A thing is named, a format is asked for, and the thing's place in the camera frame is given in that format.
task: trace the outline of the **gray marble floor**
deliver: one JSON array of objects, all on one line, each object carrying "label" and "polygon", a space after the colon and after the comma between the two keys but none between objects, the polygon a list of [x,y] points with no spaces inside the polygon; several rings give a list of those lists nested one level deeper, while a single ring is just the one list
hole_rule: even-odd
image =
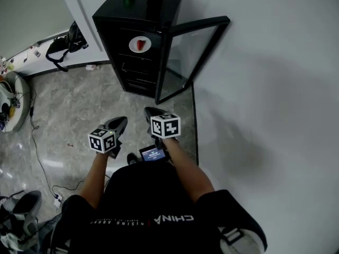
[{"label": "gray marble floor", "polygon": [[[87,134],[108,119],[126,116],[128,125],[120,138],[123,145],[117,159],[109,160],[107,175],[127,165],[128,153],[139,155],[139,149],[152,144],[143,110],[146,106],[156,106],[154,99],[124,92],[110,65],[96,71],[76,68],[67,73],[55,72],[33,77],[28,83],[38,94],[33,124],[39,128],[33,136],[50,185],[75,188],[86,177],[95,156],[88,148]],[[192,91],[188,89],[158,108],[182,118],[182,135],[178,139],[195,158]],[[53,205],[31,131],[28,117],[18,132],[0,133],[0,194],[40,190],[43,203],[38,218],[44,221],[60,209]],[[77,193],[57,187],[54,190],[64,200]]]}]

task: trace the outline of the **black t-shirt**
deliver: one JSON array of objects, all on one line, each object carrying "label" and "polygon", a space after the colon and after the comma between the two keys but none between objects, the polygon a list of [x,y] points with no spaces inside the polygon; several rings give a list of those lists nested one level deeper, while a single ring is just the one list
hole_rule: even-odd
[{"label": "black t-shirt", "polygon": [[71,196],[54,243],[70,239],[68,253],[222,253],[220,239],[234,228],[253,231],[266,249],[262,229],[228,191],[194,204],[171,164],[140,162],[112,175],[97,210]]}]

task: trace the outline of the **black cabinet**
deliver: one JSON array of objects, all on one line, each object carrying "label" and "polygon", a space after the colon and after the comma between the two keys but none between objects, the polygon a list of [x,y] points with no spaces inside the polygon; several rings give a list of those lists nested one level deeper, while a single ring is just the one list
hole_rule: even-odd
[{"label": "black cabinet", "polygon": [[[107,0],[93,20],[121,86],[159,104],[187,89],[230,20],[176,25],[181,0]],[[137,40],[144,40],[143,50]]]}]

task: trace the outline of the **person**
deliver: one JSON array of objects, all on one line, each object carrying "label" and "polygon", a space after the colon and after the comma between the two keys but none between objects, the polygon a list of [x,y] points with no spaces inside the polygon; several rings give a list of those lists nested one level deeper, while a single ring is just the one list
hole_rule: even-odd
[{"label": "person", "polygon": [[229,191],[215,191],[175,139],[163,143],[173,164],[129,154],[105,191],[109,155],[98,153],[80,194],[63,204],[53,245],[67,241],[68,253],[263,253],[263,230]]}]

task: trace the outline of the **cabinet top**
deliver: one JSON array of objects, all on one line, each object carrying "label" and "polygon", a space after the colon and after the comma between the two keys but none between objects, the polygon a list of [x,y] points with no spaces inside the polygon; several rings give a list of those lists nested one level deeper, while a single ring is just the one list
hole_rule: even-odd
[{"label": "cabinet top", "polygon": [[147,5],[147,0],[106,0],[94,13],[93,18],[133,19],[143,23],[171,26],[179,10],[181,0],[163,0],[160,7]]}]

